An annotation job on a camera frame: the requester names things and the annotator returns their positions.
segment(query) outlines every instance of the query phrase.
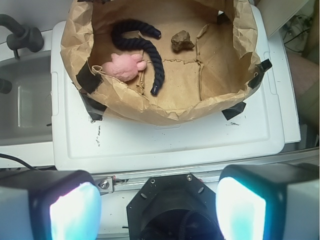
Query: white container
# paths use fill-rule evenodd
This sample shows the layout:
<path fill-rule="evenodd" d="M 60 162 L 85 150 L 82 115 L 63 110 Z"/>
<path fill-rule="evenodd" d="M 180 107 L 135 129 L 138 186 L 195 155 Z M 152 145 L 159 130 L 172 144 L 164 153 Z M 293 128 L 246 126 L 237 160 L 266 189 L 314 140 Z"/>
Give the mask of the white container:
<path fill-rule="evenodd" d="M 256 51 L 261 61 L 270 49 L 260 12 Z M 58 170 L 115 173 L 208 164 L 273 155 L 285 144 L 274 68 L 246 99 L 244 112 L 227 121 L 217 112 L 192 122 L 155 126 L 103 117 L 92 122 L 60 56 L 65 22 L 52 31 L 52 134 Z"/>

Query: pink toy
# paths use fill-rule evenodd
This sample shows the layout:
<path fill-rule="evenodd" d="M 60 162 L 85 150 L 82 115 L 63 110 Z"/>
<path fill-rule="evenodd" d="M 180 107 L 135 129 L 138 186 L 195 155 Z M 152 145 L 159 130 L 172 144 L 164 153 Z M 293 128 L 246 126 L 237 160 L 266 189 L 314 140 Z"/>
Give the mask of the pink toy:
<path fill-rule="evenodd" d="M 143 71 L 147 63 L 142 60 L 141 54 L 111 54 L 112 62 L 102 64 L 102 70 L 109 76 L 115 77 L 122 82 L 128 82 L 138 75 L 138 71 Z"/>

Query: screw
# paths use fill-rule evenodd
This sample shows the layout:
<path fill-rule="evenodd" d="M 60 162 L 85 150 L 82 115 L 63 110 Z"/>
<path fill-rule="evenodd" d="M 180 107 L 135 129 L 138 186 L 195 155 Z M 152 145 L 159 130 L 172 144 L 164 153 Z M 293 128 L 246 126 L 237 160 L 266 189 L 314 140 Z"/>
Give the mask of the screw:
<path fill-rule="evenodd" d="M 99 187 L 102 188 L 102 189 L 107 189 L 109 187 L 109 182 L 108 180 L 102 180 L 100 183 L 99 183 Z"/>
<path fill-rule="evenodd" d="M 186 179 L 190 182 L 190 181 L 192 181 L 192 175 L 191 174 L 188 174 L 187 176 L 186 176 Z"/>

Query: crumpled paper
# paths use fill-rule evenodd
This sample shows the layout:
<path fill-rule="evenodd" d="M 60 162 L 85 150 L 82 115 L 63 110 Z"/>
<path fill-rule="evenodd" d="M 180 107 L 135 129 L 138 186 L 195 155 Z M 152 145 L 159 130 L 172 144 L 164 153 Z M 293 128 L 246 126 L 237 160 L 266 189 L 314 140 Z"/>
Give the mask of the crumpled paper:
<path fill-rule="evenodd" d="M 230 22 L 217 24 L 218 11 Z M 150 94 L 154 69 L 143 51 L 147 69 L 128 84 L 99 69 L 121 54 L 111 41 L 113 24 L 137 19 L 155 26 L 161 38 L 152 41 L 163 61 L 165 80 L 158 96 Z M 189 32 L 192 50 L 176 53 L 171 37 Z M 101 77 L 87 95 L 107 106 L 105 114 L 154 125 L 192 121 L 234 106 L 255 90 L 248 87 L 255 64 L 257 25 L 247 0 L 114 0 L 72 3 L 61 41 L 61 56 L 78 90 L 77 74 L 88 62 L 91 73 Z"/>

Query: faucet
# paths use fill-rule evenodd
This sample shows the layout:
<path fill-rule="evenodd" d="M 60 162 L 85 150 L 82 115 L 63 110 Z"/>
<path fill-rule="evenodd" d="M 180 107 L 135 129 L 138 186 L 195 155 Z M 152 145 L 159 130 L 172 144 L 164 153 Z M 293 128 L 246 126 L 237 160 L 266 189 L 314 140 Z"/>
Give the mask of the faucet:
<path fill-rule="evenodd" d="M 39 52 L 44 46 L 44 39 L 36 27 L 20 25 L 11 16 L 0 14 L 0 26 L 6 27 L 12 32 L 6 38 L 6 44 L 13 50 L 14 58 L 20 59 L 18 49 L 27 48 L 31 52 Z"/>

